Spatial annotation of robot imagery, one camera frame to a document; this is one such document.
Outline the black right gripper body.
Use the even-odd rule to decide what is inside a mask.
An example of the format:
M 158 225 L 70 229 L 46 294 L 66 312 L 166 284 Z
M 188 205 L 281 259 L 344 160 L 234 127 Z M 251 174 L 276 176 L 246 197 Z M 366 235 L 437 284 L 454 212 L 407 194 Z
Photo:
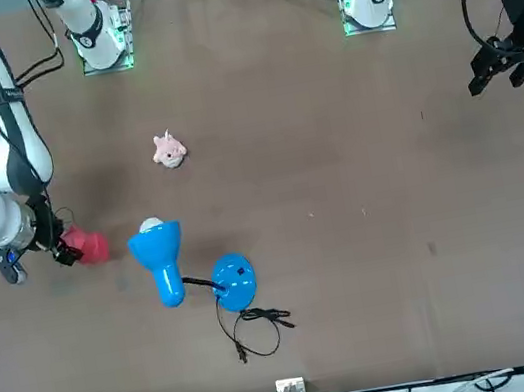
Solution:
M 30 196 L 29 208 L 35 215 L 35 242 L 42 250 L 51 252 L 62 251 L 67 243 L 62 238 L 64 222 L 52 210 L 50 196 L 47 192 Z

